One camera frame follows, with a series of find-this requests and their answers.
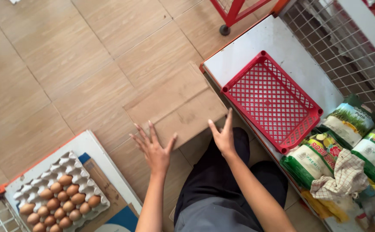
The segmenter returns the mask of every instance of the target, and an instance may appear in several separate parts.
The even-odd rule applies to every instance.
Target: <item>red basket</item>
[[[282,154],[298,145],[323,114],[265,51],[229,81],[222,93]]]

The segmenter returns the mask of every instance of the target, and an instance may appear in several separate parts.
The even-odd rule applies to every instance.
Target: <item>paper egg tray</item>
[[[40,176],[32,179],[28,184],[23,185],[15,194],[14,199],[18,201],[19,208],[21,208],[26,202],[35,203],[34,212],[37,213],[37,210],[41,206],[45,206],[48,200],[41,198],[39,195],[44,189],[49,189],[50,186],[57,182],[61,176],[71,175],[73,176],[72,183],[79,185],[78,192],[86,194],[85,202],[88,202],[89,198],[93,195],[100,196],[100,204],[92,208],[90,212],[83,215],[81,219],[73,221],[73,224],[67,228],[63,229],[64,232],[74,231],[75,229],[81,227],[85,221],[94,219],[101,212],[108,209],[110,202],[107,200],[106,196],[96,185],[96,183],[90,178],[90,174],[83,167],[82,163],[79,161],[78,157],[72,152],[68,152],[61,156],[61,158],[50,165],[50,168],[44,171]],[[67,190],[70,185],[64,186],[63,190]],[[54,214],[56,210],[51,210],[50,214]],[[41,217],[40,222],[44,222],[46,217]]]

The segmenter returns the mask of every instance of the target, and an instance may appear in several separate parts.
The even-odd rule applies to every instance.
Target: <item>left hand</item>
[[[137,124],[135,124],[139,134],[141,135],[142,139],[139,137],[130,134],[130,137],[136,141],[138,144],[139,149],[144,153],[144,157],[146,158],[146,162],[150,167],[151,175],[160,175],[165,177],[167,170],[170,165],[170,152],[175,145],[177,134],[173,135],[173,138],[169,141],[166,148],[163,148],[157,139],[156,130],[154,129],[154,125],[149,121],[150,127],[150,136],[152,139],[150,140],[149,137],[146,135],[144,130]]]

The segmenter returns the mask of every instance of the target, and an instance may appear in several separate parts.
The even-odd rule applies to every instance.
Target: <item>cloth rag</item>
[[[358,192],[369,185],[364,173],[364,161],[343,149],[335,162],[335,179],[322,176],[312,181],[310,193],[315,199],[337,200],[347,196],[358,198]]]

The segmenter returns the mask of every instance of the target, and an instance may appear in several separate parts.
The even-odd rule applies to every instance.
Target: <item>egg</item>
[[[63,190],[63,186],[59,182],[56,182],[51,185],[50,190],[53,193],[59,193],[61,190]]]
[[[64,211],[63,210],[63,208],[58,208],[57,210],[56,210],[56,212],[54,213],[54,217],[56,218],[56,219],[59,219],[59,220],[61,220],[62,218],[64,218],[66,216],[66,211]]]
[[[55,210],[60,207],[60,201],[57,198],[53,198],[47,202],[48,210]]]
[[[53,216],[53,215],[50,215],[48,217],[46,217],[46,219],[44,220],[44,224],[46,226],[52,226],[56,223],[56,218]]]
[[[67,195],[69,196],[73,196],[75,195],[76,193],[78,193],[78,188],[79,188],[79,185],[71,185],[70,187],[67,188]]]
[[[45,232],[45,231],[46,231],[46,226],[44,225],[44,223],[37,223],[33,227],[33,232]]]
[[[54,224],[51,228],[50,228],[50,232],[61,232],[63,231],[60,226],[58,224]]]
[[[61,229],[69,228],[71,224],[73,224],[73,222],[69,219],[69,217],[64,217],[59,223]]]
[[[30,215],[34,210],[35,204],[34,203],[25,203],[20,208],[20,214]]]
[[[91,208],[90,206],[88,206],[88,203],[87,202],[84,202],[81,206],[80,206],[80,213],[82,213],[83,215],[84,214],[87,214],[88,212],[90,212]]]
[[[78,204],[83,203],[85,199],[86,199],[86,195],[85,194],[83,194],[83,193],[76,193],[71,198],[71,202],[73,202],[74,204],[78,205]]]
[[[70,175],[64,175],[64,176],[61,176],[60,179],[59,179],[59,183],[61,183],[61,185],[69,185],[71,184],[71,180],[73,179],[72,176]]]
[[[75,209],[70,212],[69,219],[72,221],[77,221],[81,219],[82,214],[80,213],[80,210]]]
[[[64,203],[63,205],[63,210],[66,212],[70,212],[75,208],[76,208],[76,205],[73,204],[71,201],[66,201],[66,203]]]
[[[99,196],[92,196],[89,200],[88,200],[88,205],[91,207],[91,208],[95,208],[97,207],[98,205],[100,204],[100,197]]]
[[[38,214],[36,214],[36,213],[32,213],[27,218],[27,222],[29,224],[37,224],[38,222],[40,222],[40,216]]]
[[[70,198],[69,195],[67,195],[66,191],[61,191],[57,195],[57,199],[59,199],[61,202],[67,201]]]
[[[38,213],[38,215],[39,215],[40,217],[46,217],[47,215],[50,214],[50,210],[48,210],[47,207],[42,206],[42,207],[40,207],[40,208],[38,209],[37,213]]]
[[[50,200],[51,198],[54,197],[54,193],[51,192],[50,189],[45,189],[45,190],[41,191],[40,197],[43,198],[43,199],[46,199],[46,200]]]

